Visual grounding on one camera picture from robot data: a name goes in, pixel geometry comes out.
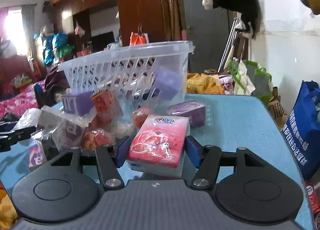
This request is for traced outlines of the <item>purple clothes pile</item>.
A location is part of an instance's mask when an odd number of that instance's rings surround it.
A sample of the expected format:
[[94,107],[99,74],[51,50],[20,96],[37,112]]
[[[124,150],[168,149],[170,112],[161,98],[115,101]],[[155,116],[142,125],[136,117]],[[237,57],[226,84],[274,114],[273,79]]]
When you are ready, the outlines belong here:
[[45,104],[53,106],[57,103],[55,95],[59,92],[66,91],[69,83],[66,79],[64,71],[58,71],[58,67],[54,67],[46,76],[44,83]]

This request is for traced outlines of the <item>blue shopping bag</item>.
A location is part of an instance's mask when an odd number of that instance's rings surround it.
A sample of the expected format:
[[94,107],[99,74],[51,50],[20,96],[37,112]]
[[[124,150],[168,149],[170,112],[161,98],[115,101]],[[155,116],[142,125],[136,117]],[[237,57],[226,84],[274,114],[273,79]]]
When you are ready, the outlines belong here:
[[305,180],[319,168],[318,114],[319,84],[303,81],[282,134]]

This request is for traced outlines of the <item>red tissue pack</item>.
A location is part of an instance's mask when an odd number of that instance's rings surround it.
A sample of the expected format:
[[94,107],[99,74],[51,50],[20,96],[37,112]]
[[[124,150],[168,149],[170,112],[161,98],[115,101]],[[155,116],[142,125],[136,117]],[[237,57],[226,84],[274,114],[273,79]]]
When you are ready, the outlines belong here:
[[129,148],[127,162],[134,171],[180,178],[184,163],[184,140],[190,132],[189,118],[149,115]]

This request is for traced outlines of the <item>brown wooden wardrobe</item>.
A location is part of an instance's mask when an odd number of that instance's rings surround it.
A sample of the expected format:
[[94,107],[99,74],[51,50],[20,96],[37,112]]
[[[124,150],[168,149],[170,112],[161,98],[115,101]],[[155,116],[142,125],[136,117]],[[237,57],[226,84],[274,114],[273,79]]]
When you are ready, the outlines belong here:
[[168,0],[52,0],[55,32],[63,31],[63,12],[75,15],[108,1],[117,3],[125,46],[130,43],[131,33],[139,30],[148,34],[150,42],[170,40]]

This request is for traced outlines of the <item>yellow blanket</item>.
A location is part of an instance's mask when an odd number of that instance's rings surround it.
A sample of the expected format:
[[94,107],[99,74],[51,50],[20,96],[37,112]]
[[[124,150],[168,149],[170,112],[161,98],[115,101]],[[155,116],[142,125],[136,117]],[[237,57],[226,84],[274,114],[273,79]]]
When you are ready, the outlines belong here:
[[191,94],[225,94],[218,75],[188,73],[186,93]]

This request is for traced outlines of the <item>small red packet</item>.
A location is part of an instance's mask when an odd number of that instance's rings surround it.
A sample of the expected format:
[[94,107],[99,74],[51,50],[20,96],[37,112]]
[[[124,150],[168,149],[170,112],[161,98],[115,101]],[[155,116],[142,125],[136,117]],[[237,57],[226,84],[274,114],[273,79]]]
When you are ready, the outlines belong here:
[[113,91],[100,91],[91,97],[91,101],[97,111],[99,122],[103,125],[109,125],[123,116],[123,111]]

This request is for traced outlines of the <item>pink floral bed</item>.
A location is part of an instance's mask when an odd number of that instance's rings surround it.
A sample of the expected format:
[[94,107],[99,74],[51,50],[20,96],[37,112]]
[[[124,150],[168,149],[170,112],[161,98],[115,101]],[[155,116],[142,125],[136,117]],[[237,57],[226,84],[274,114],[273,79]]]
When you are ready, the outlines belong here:
[[30,108],[39,108],[35,97],[34,86],[35,84],[29,85],[22,93],[9,100],[1,101],[0,118],[3,118],[6,113],[22,116],[22,114]]

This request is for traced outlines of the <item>white plastic basket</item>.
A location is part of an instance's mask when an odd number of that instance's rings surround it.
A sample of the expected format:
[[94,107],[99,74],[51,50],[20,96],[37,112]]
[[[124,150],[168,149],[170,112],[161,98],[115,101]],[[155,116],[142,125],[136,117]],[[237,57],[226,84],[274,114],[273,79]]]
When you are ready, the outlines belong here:
[[[147,43],[81,56],[59,64],[58,70],[64,71],[74,92],[113,91],[125,114],[138,107],[162,114],[185,99],[188,57],[193,51],[191,41]],[[161,100],[152,87],[160,66],[182,75],[181,94],[173,100]]]

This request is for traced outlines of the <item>plastic bag purple items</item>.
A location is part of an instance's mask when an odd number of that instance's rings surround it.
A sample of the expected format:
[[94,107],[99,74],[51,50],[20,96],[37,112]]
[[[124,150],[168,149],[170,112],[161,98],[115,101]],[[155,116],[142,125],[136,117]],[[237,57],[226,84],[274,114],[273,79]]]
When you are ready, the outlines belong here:
[[97,114],[89,92],[72,92],[62,95],[63,109],[43,106],[27,110],[14,129],[35,127],[28,148],[29,170],[57,156],[59,152],[81,145],[82,136]]

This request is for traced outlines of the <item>metal crutches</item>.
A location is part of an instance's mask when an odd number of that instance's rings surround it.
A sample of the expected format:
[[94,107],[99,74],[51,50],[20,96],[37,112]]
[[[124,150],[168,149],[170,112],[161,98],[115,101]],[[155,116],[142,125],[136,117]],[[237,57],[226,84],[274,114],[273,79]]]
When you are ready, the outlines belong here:
[[238,22],[238,19],[235,17],[234,20],[233,20],[233,23],[232,23],[231,31],[229,33],[229,37],[228,37],[225,49],[223,51],[223,55],[222,55],[222,58],[221,58],[221,61],[220,61],[220,64],[219,64],[219,68],[217,70],[218,73],[222,72],[223,68],[225,66],[225,63],[226,63],[226,60],[227,60],[227,56],[229,54],[232,42],[234,40],[233,38],[234,38],[234,35],[235,35],[235,28],[236,28],[237,22]]

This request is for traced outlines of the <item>black television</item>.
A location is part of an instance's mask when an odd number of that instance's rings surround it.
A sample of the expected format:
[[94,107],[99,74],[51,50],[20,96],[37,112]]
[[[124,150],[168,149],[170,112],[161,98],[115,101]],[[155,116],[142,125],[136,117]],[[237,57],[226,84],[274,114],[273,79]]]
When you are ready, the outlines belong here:
[[93,52],[103,51],[110,43],[114,43],[113,32],[93,36],[91,39]]

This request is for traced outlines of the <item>blue plastic bags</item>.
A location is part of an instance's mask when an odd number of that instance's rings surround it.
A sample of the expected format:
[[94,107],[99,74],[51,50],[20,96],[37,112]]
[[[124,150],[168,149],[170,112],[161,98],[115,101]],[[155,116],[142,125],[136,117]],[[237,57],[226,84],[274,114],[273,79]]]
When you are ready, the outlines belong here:
[[46,37],[43,41],[44,65],[57,64],[60,60],[60,49],[66,45],[68,45],[68,35],[65,33],[57,33]]

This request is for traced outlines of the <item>flat purple packet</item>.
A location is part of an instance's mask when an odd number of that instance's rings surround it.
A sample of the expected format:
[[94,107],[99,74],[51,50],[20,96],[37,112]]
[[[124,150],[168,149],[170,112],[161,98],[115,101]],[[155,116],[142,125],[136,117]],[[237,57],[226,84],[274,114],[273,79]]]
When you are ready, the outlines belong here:
[[189,100],[167,108],[169,116],[187,117],[191,127],[204,126],[206,121],[206,106],[197,100]]

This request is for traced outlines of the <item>purple box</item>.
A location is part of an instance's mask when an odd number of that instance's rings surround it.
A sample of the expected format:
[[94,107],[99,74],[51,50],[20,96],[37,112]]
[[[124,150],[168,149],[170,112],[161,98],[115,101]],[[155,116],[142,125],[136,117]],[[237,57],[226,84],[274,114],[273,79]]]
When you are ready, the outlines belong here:
[[179,71],[162,66],[155,70],[155,80],[152,87],[158,92],[161,100],[173,100],[181,94],[182,85],[182,75]]

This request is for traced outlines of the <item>orange white plastic bag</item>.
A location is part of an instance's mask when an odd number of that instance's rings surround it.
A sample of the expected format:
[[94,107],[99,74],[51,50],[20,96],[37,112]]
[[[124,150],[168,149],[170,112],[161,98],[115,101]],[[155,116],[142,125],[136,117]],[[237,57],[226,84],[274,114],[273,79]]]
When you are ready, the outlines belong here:
[[144,45],[147,43],[149,43],[149,37],[147,33],[131,33],[130,46]]

